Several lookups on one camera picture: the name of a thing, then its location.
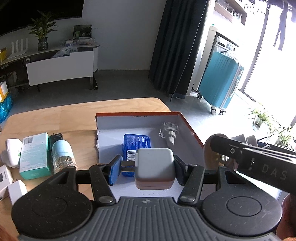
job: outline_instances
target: television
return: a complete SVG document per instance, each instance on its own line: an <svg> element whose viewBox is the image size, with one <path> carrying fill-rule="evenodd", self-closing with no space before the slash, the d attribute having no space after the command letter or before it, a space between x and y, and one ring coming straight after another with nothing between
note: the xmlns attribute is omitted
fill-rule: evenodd
<svg viewBox="0 0 296 241"><path fill-rule="evenodd" d="M0 0L0 36L27 27L38 11L51 12L54 19L80 18L84 0Z"/></svg>

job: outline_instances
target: blue suitcase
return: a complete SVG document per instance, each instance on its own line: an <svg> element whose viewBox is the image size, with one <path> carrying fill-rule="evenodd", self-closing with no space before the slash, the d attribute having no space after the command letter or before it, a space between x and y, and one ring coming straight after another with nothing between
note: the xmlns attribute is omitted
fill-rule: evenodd
<svg viewBox="0 0 296 241"><path fill-rule="evenodd" d="M200 83L197 97L212 105L211 113L216 108L224 115L231 98L238 86L244 68L231 53L214 52Z"/></svg>

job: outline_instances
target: curtain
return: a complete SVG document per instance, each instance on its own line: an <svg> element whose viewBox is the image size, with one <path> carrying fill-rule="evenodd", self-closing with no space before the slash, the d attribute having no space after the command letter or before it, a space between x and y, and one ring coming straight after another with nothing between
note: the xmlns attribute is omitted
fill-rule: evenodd
<svg viewBox="0 0 296 241"><path fill-rule="evenodd" d="M167 0L148 77L156 89L184 98L190 83L207 0Z"/></svg>

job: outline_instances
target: table top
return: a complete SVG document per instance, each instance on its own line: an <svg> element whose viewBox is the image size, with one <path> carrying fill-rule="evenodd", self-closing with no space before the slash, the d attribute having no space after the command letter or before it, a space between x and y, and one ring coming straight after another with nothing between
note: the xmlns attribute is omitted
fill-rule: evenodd
<svg viewBox="0 0 296 241"><path fill-rule="evenodd" d="M100 45L98 43L94 43L93 45L77 45L75 46L76 48L96 48L99 47ZM2 62L0 61L0 67L6 64L11 64L12 62L18 61L18 60L22 60L25 58L29 58L33 55L37 55L37 54L42 54L42 53L50 53L50 52L56 52L60 49L62 49L63 47L59 46L59 47L55 47L55 48L49 48L46 50L42 50L42 51L30 51L28 50L26 53L16 56L14 58L7 58L5 60L3 60Z"/></svg>
<svg viewBox="0 0 296 241"><path fill-rule="evenodd" d="M8 118L0 134L0 152L5 149L5 140L47 132L62 133L72 147L75 161L80 170L88 169L98 162L96 149L95 114L103 112L155 112L170 111L157 98L121 99L90 103L72 104L33 110L12 115ZM22 180L30 191L48 177L23 180L19 169L11 168L14 180ZM90 184L80 184L79 191L93 200ZM0 240L16 241L18 232L11 219L11 202L9 197L0 201Z"/></svg>

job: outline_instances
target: gray floor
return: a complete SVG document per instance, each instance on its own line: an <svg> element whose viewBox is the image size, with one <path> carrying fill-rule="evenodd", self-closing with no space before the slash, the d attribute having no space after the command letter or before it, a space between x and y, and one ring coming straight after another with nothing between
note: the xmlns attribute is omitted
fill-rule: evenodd
<svg viewBox="0 0 296 241"><path fill-rule="evenodd" d="M89 89L89 79L86 78L42 84L40 92L36 87L30 87L15 99L9 115L83 102L156 97L170 110L180 111L202 142L215 133L228 137L254 134L252 121L246 115L250 106L239 96L233 96L224 116L212 115L210 105L205 99L198 100L196 93L170 101L164 93L155 90L147 75L147 71L98 71L95 73L99 86L96 91Z"/></svg>

